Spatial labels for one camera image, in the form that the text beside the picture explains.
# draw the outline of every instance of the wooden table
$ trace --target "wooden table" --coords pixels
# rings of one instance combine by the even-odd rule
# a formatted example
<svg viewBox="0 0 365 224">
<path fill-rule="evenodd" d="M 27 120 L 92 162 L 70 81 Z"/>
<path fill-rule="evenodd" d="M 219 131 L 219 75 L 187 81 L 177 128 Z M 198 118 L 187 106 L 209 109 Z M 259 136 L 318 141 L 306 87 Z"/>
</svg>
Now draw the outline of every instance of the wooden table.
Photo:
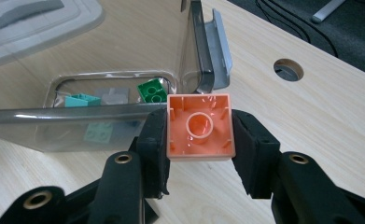
<svg viewBox="0 0 365 224">
<path fill-rule="evenodd" d="M 102 2 L 107 15 L 110 2 Z M 207 20 L 213 7 L 222 14 L 232 53 L 231 85 L 217 92 L 253 114 L 282 151 L 310 155 L 337 186 L 365 197 L 365 73 L 227 1 L 203 4 Z M 297 62 L 302 79 L 280 78 L 279 59 Z M 53 185 L 68 194 L 92 182 L 112 153 L 41 153 L 0 140 L 0 216 L 29 189 Z M 158 223 L 274 222 L 270 201 L 246 196 L 231 161 L 173 162 L 168 189 L 162 200 L 148 200 Z"/>
</svg>

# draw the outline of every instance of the orange lego brick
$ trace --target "orange lego brick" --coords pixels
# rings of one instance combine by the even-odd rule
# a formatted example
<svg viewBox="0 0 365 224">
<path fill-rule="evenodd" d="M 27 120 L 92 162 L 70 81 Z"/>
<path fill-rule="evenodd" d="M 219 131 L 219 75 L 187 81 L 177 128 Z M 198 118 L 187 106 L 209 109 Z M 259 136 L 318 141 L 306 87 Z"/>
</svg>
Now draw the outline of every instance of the orange lego brick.
<svg viewBox="0 0 365 224">
<path fill-rule="evenodd" d="M 235 156 L 229 94 L 170 94 L 167 113 L 171 161 L 225 161 Z"/>
</svg>

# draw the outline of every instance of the green lego brick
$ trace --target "green lego brick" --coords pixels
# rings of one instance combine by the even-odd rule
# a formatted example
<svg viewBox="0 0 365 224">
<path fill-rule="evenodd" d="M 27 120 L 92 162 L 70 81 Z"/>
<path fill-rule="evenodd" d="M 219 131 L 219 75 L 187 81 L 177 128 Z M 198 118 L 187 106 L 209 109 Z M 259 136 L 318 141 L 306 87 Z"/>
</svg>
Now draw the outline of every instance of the green lego brick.
<svg viewBox="0 0 365 224">
<path fill-rule="evenodd" d="M 86 130 L 84 140 L 94 143 L 109 143 L 110 137 L 113 132 L 112 122 L 106 123 L 91 123 Z"/>
<path fill-rule="evenodd" d="M 167 93 L 158 79 L 153 79 L 138 85 L 137 89 L 145 103 L 160 103 L 167 101 Z"/>
<path fill-rule="evenodd" d="M 90 105 L 101 105 L 101 98 L 83 93 L 65 97 L 65 107 Z"/>
</svg>

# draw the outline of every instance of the clear plastic box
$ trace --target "clear plastic box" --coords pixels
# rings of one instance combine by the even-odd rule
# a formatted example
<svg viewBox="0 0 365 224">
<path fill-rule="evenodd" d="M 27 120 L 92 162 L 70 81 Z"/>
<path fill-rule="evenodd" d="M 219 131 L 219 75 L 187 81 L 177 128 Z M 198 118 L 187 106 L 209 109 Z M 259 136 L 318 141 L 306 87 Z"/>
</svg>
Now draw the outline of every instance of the clear plastic box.
<svg viewBox="0 0 365 224">
<path fill-rule="evenodd" d="M 166 107 L 144 104 L 138 85 L 158 79 L 167 94 L 214 89 L 200 1 L 57 1 L 63 7 L 0 28 L 0 138 L 40 151 L 127 149 L 146 115 Z M 46 7 L 38 2 L 0 0 L 0 17 Z M 106 100 L 65 107 L 66 96 L 82 93 Z"/>
</svg>

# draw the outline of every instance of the light blue lego brick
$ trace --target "light blue lego brick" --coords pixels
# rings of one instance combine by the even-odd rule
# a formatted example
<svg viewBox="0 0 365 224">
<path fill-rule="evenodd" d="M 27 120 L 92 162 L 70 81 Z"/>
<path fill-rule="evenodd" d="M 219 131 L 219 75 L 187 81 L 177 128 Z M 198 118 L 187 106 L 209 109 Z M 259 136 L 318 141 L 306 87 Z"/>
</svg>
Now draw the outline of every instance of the light blue lego brick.
<svg viewBox="0 0 365 224">
<path fill-rule="evenodd" d="M 65 107 L 90 105 L 101 105 L 101 98 L 83 93 L 65 97 Z"/>
<path fill-rule="evenodd" d="M 113 132 L 113 123 L 91 123 L 86 130 L 84 140 L 94 143 L 109 143 Z"/>
</svg>

